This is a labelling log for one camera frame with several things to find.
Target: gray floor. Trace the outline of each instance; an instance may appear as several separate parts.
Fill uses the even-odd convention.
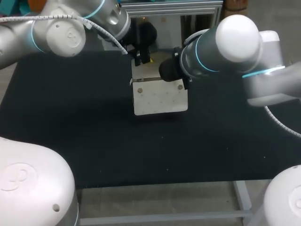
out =
[[[301,60],[300,10],[299,0],[249,0],[249,17],[259,29],[278,32],[286,64]],[[14,67],[0,71],[0,101]],[[247,182],[252,201],[267,183]],[[231,182],[84,189],[81,202],[82,218],[238,209]],[[242,223],[240,219],[229,219],[143,225],[241,226]]]

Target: cable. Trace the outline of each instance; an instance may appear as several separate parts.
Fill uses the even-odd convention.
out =
[[[3,22],[12,22],[12,21],[30,21],[30,20],[53,20],[53,19],[72,19],[72,20],[79,20],[85,24],[90,24],[97,30],[99,30],[102,34],[106,35],[112,42],[116,44],[116,46],[121,50],[123,54],[127,54],[127,51],[123,48],[123,46],[118,42],[117,39],[101,26],[97,25],[96,23],[85,19],[80,16],[72,16],[72,15],[53,15],[53,16],[9,16],[9,17],[1,17],[0,23]]]
[[[286,130],[287,132],[289,132],[289,133],[295,135],[296,137],[301,138],[301,134],[300,134],[300,133],[297,133],[296,131],[294,131],[294,130],[288,128],[288,127],[287,127],[286,125],[284,125],[281,121],[279,121],[279,120],[273,115],[273,113],[270,111],[270,109],[269,109],[267,106],[265,106],[264,109],[265,109],[266,112],[268,113],[269,117],[271,117],[272,120],[273,120],[275,123],[277,123],[281,128],[283,128],[283,129]]]
[[[198,37],[202,34],[204,34],[205,32],[207,32],[209,29],[204,29],[204,30],[201,30],[201,31],[198,31],[198,32],[195,32],[193,33],[191,36],[189,36],[187,39],[185,39],[184,41],[184,46],[187,46],[188,43],[190,43],[190,41],[192,39],[194,39],[195,37]]]

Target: robotic arm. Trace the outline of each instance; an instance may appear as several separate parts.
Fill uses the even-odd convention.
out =
[[[192,39],[161,64],[162,79],[238,74],[252,106],[301,97],[301,63],[285,68],[276,32],[259,32],[249,18],[234,15],[197,38],[192,35]]]
[[[121,41],[130,30],[127,12],[114,0],[49,0],[40,16],[81,16],[101,25]],[[0,69],[35,52],[77,55],[86,42],[81,21],[70,19],[17,21],[0,26]]]

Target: metal frame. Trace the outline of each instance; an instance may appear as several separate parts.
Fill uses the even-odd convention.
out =
[[[167,222],[180,220],[203,220],[203,219],[223,219],[223,218],[243,218],[244,226],[258,226],[263,217],[262,202],[259,208],[252,212],[252,203],[246,187],[245,181],[234,181],[234,190],[238,199],[240,210],[217,211],[204,213],[181,213],[181,214],[156,214],[123,216],[108,218],[84,218],[80,220],[80,226],[99,226],[110,224],[130,224],[130,223],[148,223],[148,222]]]
[[[198,1],[166,1],[146,3],[123,3],[131,17],[160,15],[213,15],[212,26],[219,23],[222,10],[222,0]]]

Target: black mat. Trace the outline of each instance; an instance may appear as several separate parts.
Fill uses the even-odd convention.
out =
[[[0,136],[49,147],[77,188],[273,178],[301,164],[301,139],[246,103],[230,75],[191,84],[184,113],[134,115],[119,52],[22,60],[0,107]],[[299,101],[271,108],[301,132]]]

